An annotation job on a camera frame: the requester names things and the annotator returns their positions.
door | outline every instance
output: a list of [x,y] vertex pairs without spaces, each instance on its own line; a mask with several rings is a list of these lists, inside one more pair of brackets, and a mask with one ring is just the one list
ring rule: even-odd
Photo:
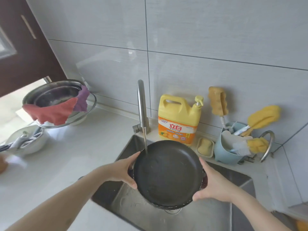
[[47,76],[66,79],[26,0],[0,0],[0,97]]

pan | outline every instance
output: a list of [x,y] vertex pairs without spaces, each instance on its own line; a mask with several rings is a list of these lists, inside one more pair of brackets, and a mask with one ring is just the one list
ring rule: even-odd
[[206,174],[195,152],[186,145],[162,140],[141,151],[133,166],[140,194],[154,207],[182,208],[195,192],[205,187]]

soap dish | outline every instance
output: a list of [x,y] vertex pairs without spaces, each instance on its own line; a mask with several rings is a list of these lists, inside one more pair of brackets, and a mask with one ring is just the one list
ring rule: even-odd
[[[202,140],[203,139],[205,139],[205,140],[208,140],[208,141],[211,141],[211,143],[212,143],[212,146],[210,147],[210,154],[208,155],[204,155],[204,153],[201,153],[201,152],[199,152],[199,147],[201,147],[201,145],[202,145]],[[198,143],[197,143],[197,152],[199,153],[199,154],[201,154],[201,155],[203,155],[203,156],[205,156],[205,157],[208,157],[208,158],[212,158],[213,157],[213,155],[214,155],[214,145],[215,145],[215,143],[212,141],[212,140],[210,140],[210,139],[207,139],[207,138],[199,138],[199,140],[198,140]]]

red cloth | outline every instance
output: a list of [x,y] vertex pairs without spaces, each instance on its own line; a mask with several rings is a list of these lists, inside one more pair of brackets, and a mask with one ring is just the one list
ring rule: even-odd
[[78,98],[73,97],[69,100],[48,107],[38,107],[34,104],[24,104],[22,108],[32,117],[38,120],[41,124],[50,122],[57,125],[65,124],[69,115],[71,115]]

person's left arm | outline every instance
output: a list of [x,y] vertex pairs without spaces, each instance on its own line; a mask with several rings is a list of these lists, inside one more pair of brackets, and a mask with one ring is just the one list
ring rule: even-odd
[[127,171],[139,154],[140,152],[137,152],[127,159],[96,168],[27,213],[6,231],[67,230],[82,207],[104,182],[123,181],[133,189],[137,188],[136,182]]

